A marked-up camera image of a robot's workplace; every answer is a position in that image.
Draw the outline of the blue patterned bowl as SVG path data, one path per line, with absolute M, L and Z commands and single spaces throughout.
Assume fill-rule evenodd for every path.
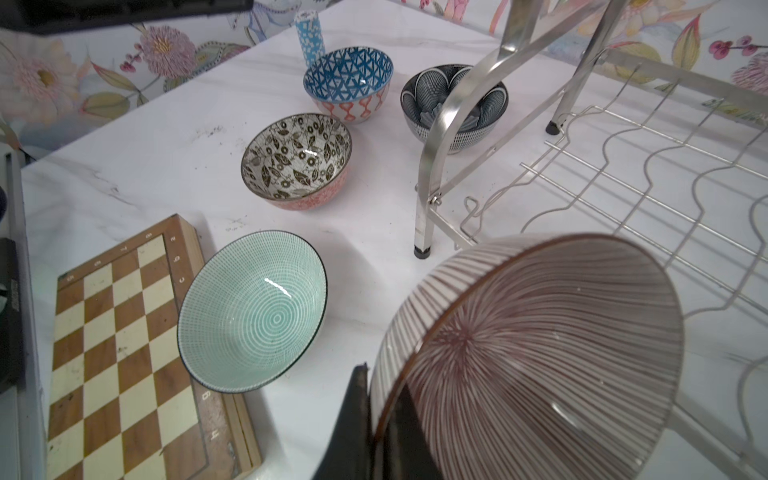
M 304 74 L 303 87 L 323 114 L 357 124 L 382 107 L 393 74 L 393 61 L 383 51 L 345 47 L 315 61 Z

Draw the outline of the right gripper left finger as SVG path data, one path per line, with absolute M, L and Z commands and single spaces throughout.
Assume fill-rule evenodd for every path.
M 368 366 L 353 368 L 326 452 L 314 480 L 362 480 L 371 476 Z

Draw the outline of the steel wire dish rack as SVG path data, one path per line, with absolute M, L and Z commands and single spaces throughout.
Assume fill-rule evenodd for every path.
M 665 269 L 685 325 L 646 478 L 767 475 L 767 5 L 754 37 L 710 1 L 420 1 L 496 37 L 425 137 L 414 252 L 598 232 Z

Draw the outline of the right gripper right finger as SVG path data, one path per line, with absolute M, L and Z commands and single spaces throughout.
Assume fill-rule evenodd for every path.
M 442 480 L 407 386 L 391 412 L 383 440 L 383 478 Z

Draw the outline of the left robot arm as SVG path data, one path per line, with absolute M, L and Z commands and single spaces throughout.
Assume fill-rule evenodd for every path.
M 1 0 L 1 27 L 53 35 L 249 11 L 253 0 Z

